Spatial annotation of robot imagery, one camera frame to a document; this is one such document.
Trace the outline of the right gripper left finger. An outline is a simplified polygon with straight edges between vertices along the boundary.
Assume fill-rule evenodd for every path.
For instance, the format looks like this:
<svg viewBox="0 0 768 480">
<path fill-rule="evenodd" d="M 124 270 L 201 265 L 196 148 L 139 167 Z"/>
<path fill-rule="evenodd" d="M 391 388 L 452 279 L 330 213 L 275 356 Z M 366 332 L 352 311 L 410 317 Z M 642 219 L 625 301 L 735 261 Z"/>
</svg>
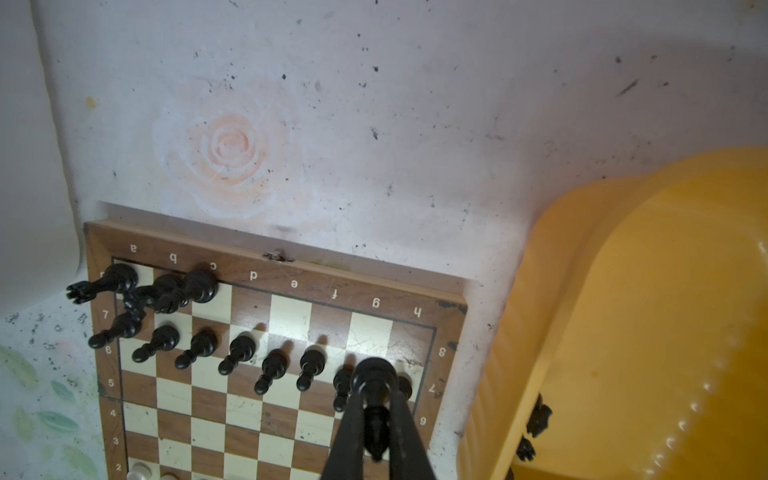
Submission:
<svg viewBox="0 0 768 480">
<path fill-rule="evenodd" d="M 353 391 L 321 474 L 321 480 L 363 479 L 364 430 L 362 395 L 360 392 Z"/>
</svg>

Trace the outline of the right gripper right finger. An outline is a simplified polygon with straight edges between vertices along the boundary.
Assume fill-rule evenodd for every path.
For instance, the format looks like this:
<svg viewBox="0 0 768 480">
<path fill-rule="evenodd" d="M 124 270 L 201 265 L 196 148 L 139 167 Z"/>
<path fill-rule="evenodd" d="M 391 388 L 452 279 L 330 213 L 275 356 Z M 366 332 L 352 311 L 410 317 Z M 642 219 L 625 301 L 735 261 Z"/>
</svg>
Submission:
<svg viewBox="0 0 768 480">
<path fill-rule="evenodd" d="M 389 478 L 394 480 L 435 480 L 426 450 L 408 409 L 404 394 L 390 395 Z"/>
</svg>

